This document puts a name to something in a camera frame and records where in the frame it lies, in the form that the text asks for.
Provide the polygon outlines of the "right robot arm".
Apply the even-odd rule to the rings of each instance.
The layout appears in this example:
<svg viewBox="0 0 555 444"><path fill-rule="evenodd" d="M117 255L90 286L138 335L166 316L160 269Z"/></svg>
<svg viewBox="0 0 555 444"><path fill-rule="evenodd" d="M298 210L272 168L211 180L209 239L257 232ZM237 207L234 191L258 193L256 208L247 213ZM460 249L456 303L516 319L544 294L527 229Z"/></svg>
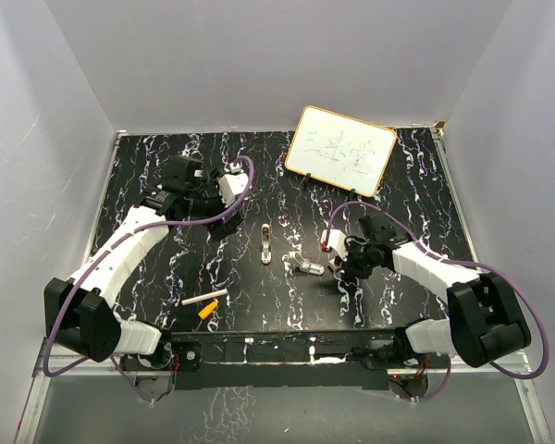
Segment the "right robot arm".
<svg viewBox="0 0 555 444"><path fill-rule="evenodd" d="M393 352L413 367L429 353L458 355L480 367L531 343L531 332L514 289L495 272L480 273L426 254L404 229L382 213L359 220L361 236L338 229L322 233L322 245L344 280L367 279L386 268L411 279L447 305L445 319L421 319L394 333Z"/></svg>

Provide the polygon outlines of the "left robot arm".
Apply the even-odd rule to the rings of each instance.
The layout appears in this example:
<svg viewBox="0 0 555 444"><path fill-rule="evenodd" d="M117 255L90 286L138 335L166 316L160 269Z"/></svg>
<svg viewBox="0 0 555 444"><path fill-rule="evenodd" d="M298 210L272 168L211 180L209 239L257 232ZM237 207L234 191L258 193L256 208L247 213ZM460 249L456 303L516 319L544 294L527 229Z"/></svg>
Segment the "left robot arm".
<svg viewBox="0 0 555 444"><path fill-rule="evenodd" d="M136 267L173 229L204 227L213 241L235 233L253 178L248 156L238 157L224 171L210 170L195 158L172 157L97 253L70 277L54 277L45 286L47 345L66 347L82 361L138 354L153 369L167 366L173 348L161 339L161 330L119 318L117 297Z"/></svg>

